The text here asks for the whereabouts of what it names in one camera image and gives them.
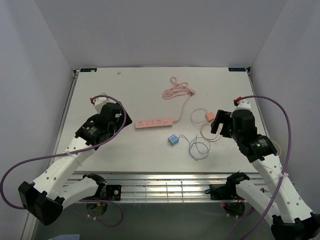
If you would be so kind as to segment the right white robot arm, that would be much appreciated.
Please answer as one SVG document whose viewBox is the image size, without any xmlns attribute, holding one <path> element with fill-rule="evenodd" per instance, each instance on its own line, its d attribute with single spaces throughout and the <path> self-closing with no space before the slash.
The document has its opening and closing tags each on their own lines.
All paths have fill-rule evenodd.
<svg viewBox="0 0 320 240">
<path fill-rule="evenodd" d="M 302 200 L 288 175 L 283 172 L 271 140 L 257 132 L 255 117 L 248 109 L 218 110 L 211 133 L 233 139 L 239 151 L 258 171 L 272 193 L 266 196 L 243 172 L 230 175 L 216 196 L 246 200 L 268 222 L 276 240 L 309 240 L 320 232 L 320 216 Z"/>
</svg>

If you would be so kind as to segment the pink power strip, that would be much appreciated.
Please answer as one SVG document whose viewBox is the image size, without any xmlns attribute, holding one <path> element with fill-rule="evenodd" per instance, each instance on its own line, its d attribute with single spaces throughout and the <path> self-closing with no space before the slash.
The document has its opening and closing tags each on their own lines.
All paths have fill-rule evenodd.
<svg viewBox="0 0 320 240">
<path fill-rule="evenodd" d="M 139 119 L 135 121 L 136 129 L 170 127 L 174 124 L 172 117 Z"/>
</svg>

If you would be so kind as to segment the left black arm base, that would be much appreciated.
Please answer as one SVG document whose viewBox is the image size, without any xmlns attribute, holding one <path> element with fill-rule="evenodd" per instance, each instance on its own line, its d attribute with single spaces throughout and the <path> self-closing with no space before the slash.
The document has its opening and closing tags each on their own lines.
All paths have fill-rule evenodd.
<svg viewBox="0 0 320 240">
<path fill-rule="evenodd" d="M 84 198 L 86 201 L 93 200 L 107 200 L 107 201 L 120 201 L 122 186 L 115 184 L 107 184 L 107 181 L 100 175 L 95 173 L 85 174 L 82 178 L 89 178 L 95 181 L 98 185 L 94 195 Z"/>
</svg>

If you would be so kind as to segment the pink charger plug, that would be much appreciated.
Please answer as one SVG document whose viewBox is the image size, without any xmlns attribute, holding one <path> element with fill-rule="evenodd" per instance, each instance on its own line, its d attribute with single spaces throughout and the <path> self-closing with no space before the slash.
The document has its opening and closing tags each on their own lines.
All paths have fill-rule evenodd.
<svg viewBox="0 0 320 240">
<path fill-rule="evenodd" d="M 212 120 L 215 119 L 215 114 L 214 114 L 213 112 L 207 112 L 207 113 L 205 114 L 205 119 L 206 119 L 207 121 L 212 121 Z"/>
</svg>

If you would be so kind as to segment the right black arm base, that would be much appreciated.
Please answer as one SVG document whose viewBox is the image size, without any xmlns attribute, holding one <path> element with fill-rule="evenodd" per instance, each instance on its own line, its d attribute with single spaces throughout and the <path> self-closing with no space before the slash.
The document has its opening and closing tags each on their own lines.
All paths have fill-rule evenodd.
<svg viewBox="0 0 320 240">
<path fill-rule="evenodd" d="M 243 200 L 242 197 L 238 196 L 234 190 L 225 184 L 210 184 L 204 193 L 210 195 L 211 200 Z"/>
</svg>

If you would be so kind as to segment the blue charger plug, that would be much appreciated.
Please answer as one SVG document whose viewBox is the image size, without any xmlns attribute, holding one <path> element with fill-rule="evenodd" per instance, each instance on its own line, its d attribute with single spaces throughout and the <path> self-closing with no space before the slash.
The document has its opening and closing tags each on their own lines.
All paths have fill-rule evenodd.
<svg viewBox="0 0 320 240">
<path fill-rule="evenodd" d="M 176 145 L 179 141 L 179 137 L 176 134 L 173 134 L 167 138 L 167 142 L 170 146 Z"/>
</svg>

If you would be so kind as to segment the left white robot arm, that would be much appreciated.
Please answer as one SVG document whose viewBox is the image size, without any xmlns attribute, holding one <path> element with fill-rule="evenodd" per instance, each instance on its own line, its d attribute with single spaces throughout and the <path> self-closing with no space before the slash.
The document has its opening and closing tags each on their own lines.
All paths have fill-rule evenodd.
<svg viewBox="0 0 320 240">
<path fill-rule="evenodd" d="M 47 226 L 57 220 L 65 208 L 80 200 L 105 200 L 107 183 L 97 174 L 85 174 L 80 181 L 68 186 L 65 183 L 102 143 L 110 141 L 131 123 L 119 102 L 106 102 L 76 131 L 65 155 L 59 156 L 31 183 L 24 181 L 18 187 L 22 206 Z"/>
</svg>

